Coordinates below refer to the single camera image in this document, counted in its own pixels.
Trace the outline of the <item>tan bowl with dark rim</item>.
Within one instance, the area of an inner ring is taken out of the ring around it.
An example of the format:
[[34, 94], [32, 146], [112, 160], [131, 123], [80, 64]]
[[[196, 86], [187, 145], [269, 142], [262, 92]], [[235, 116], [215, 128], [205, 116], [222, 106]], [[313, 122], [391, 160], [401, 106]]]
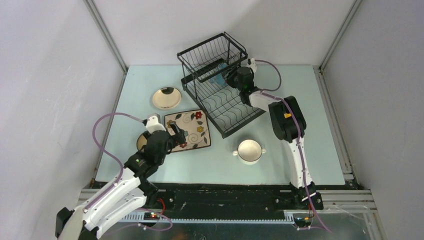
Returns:
[[136, 148], [138, 151], [141, 151], [145, 148], [148, 142], [148, 138], [150, 137], [150, 133], [146, 130], [144, 131], [136, 141]]

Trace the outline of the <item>square floral ceramic plate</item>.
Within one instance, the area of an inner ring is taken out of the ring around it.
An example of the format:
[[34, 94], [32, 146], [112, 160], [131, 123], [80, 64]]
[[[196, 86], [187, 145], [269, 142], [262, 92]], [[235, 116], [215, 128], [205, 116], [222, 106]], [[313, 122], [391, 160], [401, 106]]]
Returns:
[[176, 123], [184, 131], [186, 148], [173, 149], [172, 153], [196, 150], [210, 147], [211, 136], [209, 131], [208, 118], [201, 110], [190, 110], [167, 114], [164, 116], [164, 124], [168, 132], [173, 135], [174, 131], [170, 123]]

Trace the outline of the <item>blue floral mug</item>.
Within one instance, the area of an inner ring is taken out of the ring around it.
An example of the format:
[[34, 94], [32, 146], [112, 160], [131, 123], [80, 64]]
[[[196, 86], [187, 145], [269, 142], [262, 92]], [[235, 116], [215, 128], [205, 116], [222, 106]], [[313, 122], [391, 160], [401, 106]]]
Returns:
[[[217, 67], [218, 70], [223, 70], [227, 67], [228, 65], [226, 63], [220, 63]], [[215, 75], [214, 77], [212, 77], [211, 79], [209, 79], [208, 81], [211, 84], [216, 84], [222, 87], [225, 87], [227, 85], [226, 80], [224, 78], [224, 76], [226, 75], [226, 72], [223, 71], [221, 73], [218, 73], [217, 75]]]

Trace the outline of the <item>white two-handled soup cup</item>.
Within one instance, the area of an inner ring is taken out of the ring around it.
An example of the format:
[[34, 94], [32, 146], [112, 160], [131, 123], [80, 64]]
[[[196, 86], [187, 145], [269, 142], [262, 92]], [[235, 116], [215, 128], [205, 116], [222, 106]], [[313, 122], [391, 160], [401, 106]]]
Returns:
[[245, 165], [256, 164], [267, 150], [263, 148], [257, 141], [252, 139], [243, 140], [232, 152]]

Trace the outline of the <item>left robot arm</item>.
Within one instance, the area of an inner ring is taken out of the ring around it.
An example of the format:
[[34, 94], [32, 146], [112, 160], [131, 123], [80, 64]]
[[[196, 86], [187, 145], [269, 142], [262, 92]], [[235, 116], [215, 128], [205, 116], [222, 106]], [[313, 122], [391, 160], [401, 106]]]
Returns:
[[144, 124], [146, 144], [128, 158], [114, 179], [73, 210], [64, 207], [57, 213], [57, 239], [98, 240], [132, 211], [155, 203], [159, 190], [148, 178], [176, 146], [185, 143], [185, 135], [175, 122], [168, 125], [174, 134], [153, 119]]

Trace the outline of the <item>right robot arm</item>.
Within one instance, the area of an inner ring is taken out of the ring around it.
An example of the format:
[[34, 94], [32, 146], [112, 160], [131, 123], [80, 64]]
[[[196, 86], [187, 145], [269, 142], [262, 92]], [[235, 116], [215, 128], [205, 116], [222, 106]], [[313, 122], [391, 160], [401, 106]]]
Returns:
[[285, 98], [273, 95], [272, 89], [259, 88], [254, 83], [256, 68], [239, 66], [231, 70], [226, 83], [237, 89], [244, 105], [266, 111], [271, 120], [274, 135], [288, 152], [290, 167], [290, 191], [297, 209], [316, 212], [321, 196], [310, 175], [305, 154], [307, 123], [298, 101], [292, 95]]

